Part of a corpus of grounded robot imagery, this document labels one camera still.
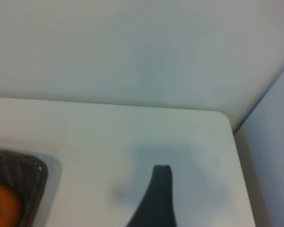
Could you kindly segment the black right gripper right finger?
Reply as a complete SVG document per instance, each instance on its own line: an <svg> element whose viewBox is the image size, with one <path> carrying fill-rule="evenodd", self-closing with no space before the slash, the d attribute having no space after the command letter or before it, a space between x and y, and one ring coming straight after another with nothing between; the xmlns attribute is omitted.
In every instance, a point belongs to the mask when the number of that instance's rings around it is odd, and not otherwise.
<svg viewBox="0 0 284 227"><path fill-rule="evenodd" d="M173 207L173 178L172 178L172 170L169 165L165 166L167 172L167 205L166 205L166 212L167 212L167 226L168 227L176 227L177 222L174 213Z"/></svg>

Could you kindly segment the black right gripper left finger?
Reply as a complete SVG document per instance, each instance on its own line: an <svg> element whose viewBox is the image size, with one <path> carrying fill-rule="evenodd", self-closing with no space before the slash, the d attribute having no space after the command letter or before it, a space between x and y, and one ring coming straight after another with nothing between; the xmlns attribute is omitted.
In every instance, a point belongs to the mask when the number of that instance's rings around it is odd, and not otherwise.
<svg viewBox="0 0 284 227"><path fill-rule="evenodd" d="M128 227L164 227L167 224L167 167L155 165L147 190Z"/></svg>

